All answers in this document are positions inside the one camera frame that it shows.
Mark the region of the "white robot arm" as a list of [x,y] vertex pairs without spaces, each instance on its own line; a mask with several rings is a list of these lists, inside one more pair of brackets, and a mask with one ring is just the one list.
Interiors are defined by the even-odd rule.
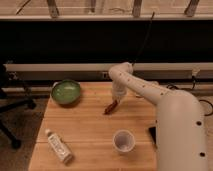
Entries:
[[129,88],[156,106],[156,171],[208,171],[204,109],[184,90],[171,90],[133,75],[129,62],[109,69],[112,98]]

